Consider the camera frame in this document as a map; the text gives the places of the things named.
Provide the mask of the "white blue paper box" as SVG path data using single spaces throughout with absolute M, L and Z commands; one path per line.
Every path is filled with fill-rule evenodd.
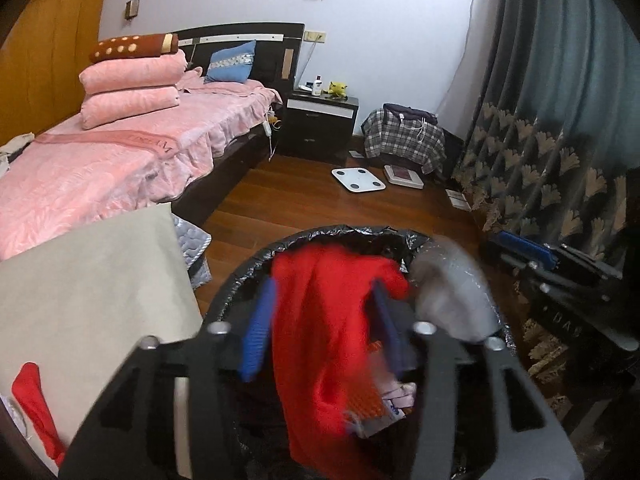
M 356 434 L 361 439 L 367 439 L 400 422 L 411 413 L 415 398 L 414 390 L 399 388 L 377 398 L 376 403 L 358 408 L 352 415 Z

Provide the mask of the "orange foam net sleeve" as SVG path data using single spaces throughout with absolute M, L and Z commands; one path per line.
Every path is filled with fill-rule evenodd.
M 347 416 L 352 420 L 382 417 L 383 400 L 400 388 L 400 382 L 388 369 L 382 342 L 372 342 L 366 362 L 347 385 Z

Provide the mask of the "red knit garment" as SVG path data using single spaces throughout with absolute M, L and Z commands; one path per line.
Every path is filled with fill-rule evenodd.
M 271 276 L 273 375 L 292 459 L 328 479 L 380 478 L 347 432 L 347 385 L 367 359 L 373 283 L 404 299 L 408 281 L 389 258 L 314 243 L 276 255 Z

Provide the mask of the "grey white sock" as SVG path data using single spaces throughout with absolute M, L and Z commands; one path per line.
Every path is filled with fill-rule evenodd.
M 416 318 L 464 342 L 482 342 L 500 330 L 485 274 L 450 238 L 428 240 L 409 266 Z

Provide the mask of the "red glove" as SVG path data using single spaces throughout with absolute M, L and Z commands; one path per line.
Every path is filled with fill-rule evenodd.
M 12 393 L 32 422 L 43 444 L 44 452 L 56 466 L 61 466 L 65 458 L 66 446 L 58 434 L 50 408 L 44 398 L 40 370 L 36 363 L 27 362 L 22 366 L 12 384 Z

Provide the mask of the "black lined trash bin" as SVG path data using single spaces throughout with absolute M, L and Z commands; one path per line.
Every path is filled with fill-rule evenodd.
M 484 342 L 502 323 L 445 237 L 327 226 L 239 266 L 209 305 L 234 340 L 231 441 L 252 479 L 449 479 L 496 456 Z

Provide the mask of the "dark patterned curtain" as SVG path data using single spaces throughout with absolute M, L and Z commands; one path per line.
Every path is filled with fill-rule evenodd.
M 506 231 L 623 266 L 639 248 L 639 41 L 614 0 L 500 0 L 454 178 L 484 241 Z M 574 408 L 631 388 L 534 378 Z

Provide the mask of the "white bathroom scale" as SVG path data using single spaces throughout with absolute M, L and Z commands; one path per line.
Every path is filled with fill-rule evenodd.
M 336 168 L 331 174 L 351 193 L 378 192 L 386 189 L 386 185 L 366 168 Z

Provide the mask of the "plaid cloth covered chair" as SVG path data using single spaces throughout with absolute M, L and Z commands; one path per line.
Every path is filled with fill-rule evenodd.
M 392 155 L 410 160 L 422 174 L 442 170 L 446 159 L 445 131 L 425 110 L 385 103 L 361 124 L 367 158 Z

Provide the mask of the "pink covered bed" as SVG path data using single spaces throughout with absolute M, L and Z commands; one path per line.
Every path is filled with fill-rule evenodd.
M 178 105 L 85 130 L 78 116 L 40 134 L 1 178 L 1 257 L 85 224 L 179 198 L 228 146 L 261 127 L 277 90 L 197 82 Z

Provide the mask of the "yellow plush toy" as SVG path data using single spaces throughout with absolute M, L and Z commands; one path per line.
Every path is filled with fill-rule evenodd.
M 331 100 L 345 101 L 348 99 L 347 84 L 331 81 L 326 89 L 326 97 Z

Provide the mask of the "white lotion bottle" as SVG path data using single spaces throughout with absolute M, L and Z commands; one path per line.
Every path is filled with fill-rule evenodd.
M 312 83 L 311 94 L 313 96 L 321 96 L 322 93 L 322 77 L 318 75 Z

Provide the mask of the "blue cushion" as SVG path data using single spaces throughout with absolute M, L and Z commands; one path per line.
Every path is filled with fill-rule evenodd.
M 214 52 L 209 59 L 207 82 L 238 82 L 244 84 L 250 76 L 255 58 L 256 41 Z

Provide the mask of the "clothes pile on bed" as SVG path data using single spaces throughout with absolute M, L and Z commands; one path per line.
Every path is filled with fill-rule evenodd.
M 23 133 L 14 136 L 13 139 L 2 145 L 0 148 L 0 177 L 3 177 L 10 170 L 11 162 L 20 156 L 33 140 L 35 140 L 35 135 L 32 132 Z

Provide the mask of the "wooden wardrobe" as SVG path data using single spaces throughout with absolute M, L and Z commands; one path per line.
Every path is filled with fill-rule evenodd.
M 29 0 L 1 47 L 1 142 L 72 117 L 103 0 Z

